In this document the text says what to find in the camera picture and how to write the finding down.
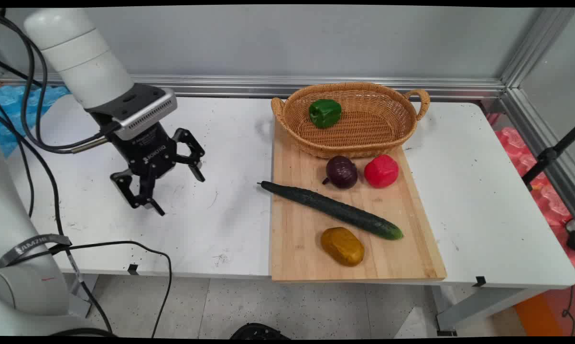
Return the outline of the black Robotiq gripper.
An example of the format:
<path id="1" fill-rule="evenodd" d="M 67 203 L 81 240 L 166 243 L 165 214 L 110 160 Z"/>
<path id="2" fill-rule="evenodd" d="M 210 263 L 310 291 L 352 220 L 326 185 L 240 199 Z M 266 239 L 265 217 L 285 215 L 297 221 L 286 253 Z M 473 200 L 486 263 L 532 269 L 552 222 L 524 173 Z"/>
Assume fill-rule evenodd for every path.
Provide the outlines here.
<path id="1" fill-rule="evenodd" d="M 110 143 L 128 164 L 127 170 L 111 174 L 110 180 L 133 209 L 143 206 L 154 209 L 160 216 L 165 215 L 165 211 L 154 199 L 153 191 L 156 179 L 162 178 L 177 163 L 187 165 L 199 182 L 205 182 L 201 172 L 204 148 L 187 129 L 176 129 L 171 138 L 158 122 L 131 140 L 122 140 L 112 132 Z M 177 144 L 180 143 L 186 144 L 190 150 L 189 155 L 177 153 Z M 133 194 L 130 187 L 134 175 L 140 177 L 138 194 Z"/>

